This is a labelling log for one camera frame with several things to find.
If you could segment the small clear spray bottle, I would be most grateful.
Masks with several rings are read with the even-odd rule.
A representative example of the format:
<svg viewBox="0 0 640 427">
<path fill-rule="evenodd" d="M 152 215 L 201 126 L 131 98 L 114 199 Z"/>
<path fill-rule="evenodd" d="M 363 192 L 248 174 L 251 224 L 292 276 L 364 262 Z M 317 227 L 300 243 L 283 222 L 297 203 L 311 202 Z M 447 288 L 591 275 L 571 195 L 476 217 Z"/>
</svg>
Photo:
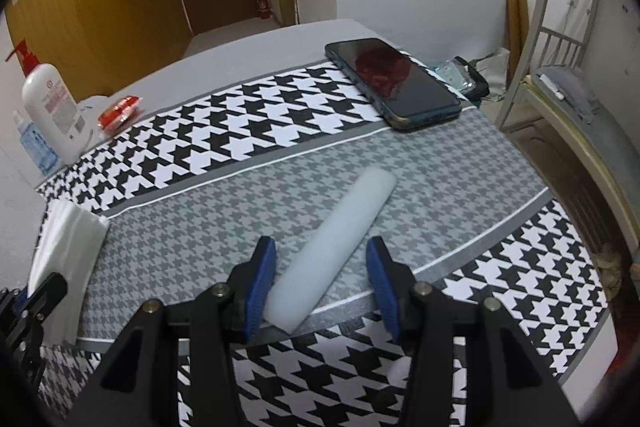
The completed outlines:
<svg viewBox="0 0 640 427">
<path fill-rule="evenodd" d="M 51 176 L 60 167 L 58 154 L 32 121 L 26 119 L 18 110 L 14 110 L 12 117 L 25 152 L 45 178 Z"/>
</svg>

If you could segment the red fire extinguisher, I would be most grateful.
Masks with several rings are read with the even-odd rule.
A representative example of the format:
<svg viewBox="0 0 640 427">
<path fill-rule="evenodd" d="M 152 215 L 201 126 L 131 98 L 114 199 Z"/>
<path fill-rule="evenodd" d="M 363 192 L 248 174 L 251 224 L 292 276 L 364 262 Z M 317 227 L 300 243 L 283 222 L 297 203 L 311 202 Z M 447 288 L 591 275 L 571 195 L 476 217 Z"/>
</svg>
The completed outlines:
<svg viewBox="0 0 640 427">
<path fill-rule="evenodd" d="M 271 8 L 269 0 L 256 0 L 258 14 L 262 20 L 268 20 L 271 17 Z"/>
</svg>

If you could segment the wooden wardrobe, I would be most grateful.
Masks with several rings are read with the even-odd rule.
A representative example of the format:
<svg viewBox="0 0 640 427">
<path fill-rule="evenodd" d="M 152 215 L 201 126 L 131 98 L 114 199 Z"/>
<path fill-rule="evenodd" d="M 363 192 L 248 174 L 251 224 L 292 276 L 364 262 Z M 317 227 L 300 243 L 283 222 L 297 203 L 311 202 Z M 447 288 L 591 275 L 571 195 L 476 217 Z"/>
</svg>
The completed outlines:
<svg viewBox="0 0 640 427">
<path fill-rule="evenodd" d="M 55 66 L 78 101 L 181 60 L 192 38 L 181 0 L 9 0 L 4 12 L 12 42 Z"/>
</svg>

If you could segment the red snack packet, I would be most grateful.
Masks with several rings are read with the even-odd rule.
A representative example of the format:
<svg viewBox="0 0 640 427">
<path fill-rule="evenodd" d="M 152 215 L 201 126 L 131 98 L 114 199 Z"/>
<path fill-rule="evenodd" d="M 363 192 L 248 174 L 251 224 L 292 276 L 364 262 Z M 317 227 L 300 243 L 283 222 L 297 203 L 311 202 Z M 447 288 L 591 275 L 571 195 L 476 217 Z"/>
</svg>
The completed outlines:
<svg viewBox="0 0 640 427">
<path fill-rule="evenodd" d="M 118 129 L 137 113 L 141 102 L 141 98 L 135 95 L 127 95 L 120 98 L 117 102 L 108 106 L 98 117 L 99 128 L 104 132 L 111 132 Z"/>
</svg>

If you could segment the black smartphone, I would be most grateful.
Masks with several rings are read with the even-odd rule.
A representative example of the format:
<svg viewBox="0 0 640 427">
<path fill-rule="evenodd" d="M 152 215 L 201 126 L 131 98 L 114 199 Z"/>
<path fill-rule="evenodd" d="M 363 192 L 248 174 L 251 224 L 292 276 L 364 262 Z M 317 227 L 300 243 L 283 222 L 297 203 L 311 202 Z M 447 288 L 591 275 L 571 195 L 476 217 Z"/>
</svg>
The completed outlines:
<svg viewBox="0 0 640 427">
<path fill-rule="evenodd" d="M 381 39 L 331 42 L 324 52 L 398 131 L 441 124 L 462 111 L 460 98 L 445 83 Z"/>
</svg>

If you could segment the white pump lotion bottle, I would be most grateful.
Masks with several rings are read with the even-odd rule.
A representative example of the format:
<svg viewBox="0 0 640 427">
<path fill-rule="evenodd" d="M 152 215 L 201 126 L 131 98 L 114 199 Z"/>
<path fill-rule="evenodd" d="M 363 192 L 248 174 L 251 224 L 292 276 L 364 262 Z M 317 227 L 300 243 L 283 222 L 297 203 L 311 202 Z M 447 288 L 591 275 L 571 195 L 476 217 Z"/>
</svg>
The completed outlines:
<svg viewBox="0 0 640 427">
<path fill-rule="evenodd" d="M 64 164 L 75 164 L 92 137 L 87 118 L 58 69 L 41 63 L 25 39 L 14 46 L 6 61 L 13 55 L 25 75 L 22 101 L 26 113 Z"/>
</svg>

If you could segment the houndstooth table mat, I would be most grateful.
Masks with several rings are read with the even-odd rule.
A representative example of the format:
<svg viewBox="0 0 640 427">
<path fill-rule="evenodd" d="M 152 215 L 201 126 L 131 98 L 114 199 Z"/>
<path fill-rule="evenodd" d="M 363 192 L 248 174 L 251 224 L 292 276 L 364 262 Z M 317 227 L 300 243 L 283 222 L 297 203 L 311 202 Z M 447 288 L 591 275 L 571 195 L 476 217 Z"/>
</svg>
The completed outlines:
<svg viewBox="0 0 640 427">
<path fill-rule="evenodd" d="M 41 395 L 66 413 L 134 310 L 189 300 L 260 236 L 277 270 L 331 286 L 295 331 L 235 353 L 256 426 L 388 426 L 410 360 L 367 277 L 381 236 L 419 280 L 499 299 L 582 410 L 617 350 L 599 274 L 567 211 L 477 108 L 400 133 L 329 62 L 235 83 L 146 117 L 40 186 L 110 221 L 74 347 L 47 347 Z"/>
</svg>

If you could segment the white foam roll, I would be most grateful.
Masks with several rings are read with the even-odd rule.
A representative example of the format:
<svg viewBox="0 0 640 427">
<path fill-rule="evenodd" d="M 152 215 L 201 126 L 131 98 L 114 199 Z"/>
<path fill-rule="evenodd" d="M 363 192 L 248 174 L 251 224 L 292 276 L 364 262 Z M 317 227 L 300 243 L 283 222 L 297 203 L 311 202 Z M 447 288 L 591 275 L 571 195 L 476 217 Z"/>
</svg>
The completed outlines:
<svg viewBox="0 0 640 427">
<path fill-rule="evenodd" d="M 311 235 L 273 285 L 265 320 L 291 334 L 306 320 L 373 225 L 397 184 L 393 174 L 368 167 Z"/>
</svg>

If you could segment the clear packaged item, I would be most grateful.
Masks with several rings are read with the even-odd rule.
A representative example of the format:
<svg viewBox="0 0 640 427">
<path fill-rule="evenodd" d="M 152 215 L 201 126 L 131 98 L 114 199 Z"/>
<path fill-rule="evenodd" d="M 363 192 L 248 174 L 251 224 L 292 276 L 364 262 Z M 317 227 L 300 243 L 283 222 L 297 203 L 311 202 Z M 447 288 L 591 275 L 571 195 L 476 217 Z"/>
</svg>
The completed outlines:
<svg viewBox="0 0 640 427">
<path fill-rule="evenodd" d="M 482 101 L 490 93 L 485 78 L 461 56 L 455 56 L 452 60 L 438 65 L 434 72 L 470 102 Z"/>
</svg>

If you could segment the metal bed frame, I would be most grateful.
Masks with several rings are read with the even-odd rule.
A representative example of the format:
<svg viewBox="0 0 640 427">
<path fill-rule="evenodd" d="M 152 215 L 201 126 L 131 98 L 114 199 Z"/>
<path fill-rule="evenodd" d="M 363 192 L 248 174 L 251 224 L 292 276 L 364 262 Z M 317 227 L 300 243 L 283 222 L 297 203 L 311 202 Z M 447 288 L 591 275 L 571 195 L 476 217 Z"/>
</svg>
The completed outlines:
<svg viewBox="0 0 640 427">
<path fill-rule="evenodd" d="M 514 100 L 526 98 L 562 136 L 613 213 L 630 251 L 639 248 L 639 152 L 598 99 L 582 70 L 600 0 L 589 0 L 582 38 L 544 26 L 549 0 L 536 0 L 529 30 L 498 114 L 499 130 L 514 129 Z"/>
</svg>

